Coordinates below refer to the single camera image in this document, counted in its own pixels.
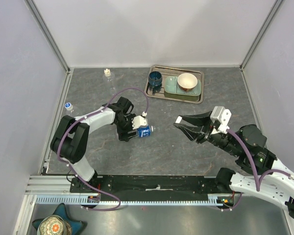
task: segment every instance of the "white bottle cap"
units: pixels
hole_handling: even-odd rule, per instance
[[[67,109],[67,110],[72,110],[73,109],[73,105],[71,104],[71,103],[66,103],[65,105],[64,105],[64,107]]]
[[[105,70],[104,70],[104,75],[105,75],[106,77],[110,77],[110,76],[111,76],[111,72],[110,72],[110,70],[109,70],[109,69],[105,69]]]

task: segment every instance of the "gray floor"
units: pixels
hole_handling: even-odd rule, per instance
[[[32,220],[51,215],[55,208],[36,205]],[[252,197],[244,197],[232,212],[196,206],[130,206],[111,212],[67,209],[72,219],[87,222],[83,235],[290,235],[282,211]],[[36,234],[31,225],[27,234]]]
[[[116,139],[115,125],[104,126],[89,136],[86,157],[99,174],[146,175],[216,175],[220,167],[243,173],[235,158],[212,146],[197,145],[173,126],[178,115],[208,112],[214,106],[225,106],[232,112],[229,126],[237,130],[255,123],[239,68],[191,68],[205,74],[204,101],[189,104],[150,98],[148,122],[158,130],[148,138],[134,138],[130,142]],[[144,89],[149,68],[111,69],[117,78],[117,90],[127,87]],[[67,102],[78,106],[83,113],[98,109],[110,98],[102,82],[103,69],[75,69]],[[145,97],[137,91],[123,94],[135,105],[134,112],[145,110]],[[65,164],[52,154],[48,173],[65,174]]]

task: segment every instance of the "plastic bottle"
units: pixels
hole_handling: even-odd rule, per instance
[[[147,137],[150,136],[152,132],[154,132],[156,128],[154,126],[140,127],[137,129],[137,136],[139,137]]]
[[[117,93],[116,88],[115,88],[115,75],[113,72],[111,72],[109,69],[104,70],[104,76],[103,79],[106,81],[108,84],[108,89],[110,95],[115,95]]]
[[[66,103],[64,105],[65,109],[66,109],[66,115],[69,115],[71,117],[77,117],[81,115],[81,111],[79,110],[79,108],[77,106],[73,106],[71,103]]]

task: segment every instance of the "green plate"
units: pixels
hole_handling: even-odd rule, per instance
[[[198,79],[197,85],[191,91],[186,92],[178,86],[177,76],[168,76],[165,82],[165,91],[170,94],[199,96],[201,94],[201,81]]]

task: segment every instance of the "white wall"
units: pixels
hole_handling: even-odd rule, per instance
[[[35,0],[71,67],[239,65],[274,0]]]
[[[65,72],[23,0],[0,0],[0,235],[37,174]]]
[[[284,1],[245,73],[268,148],[294,171],[294,0]]]

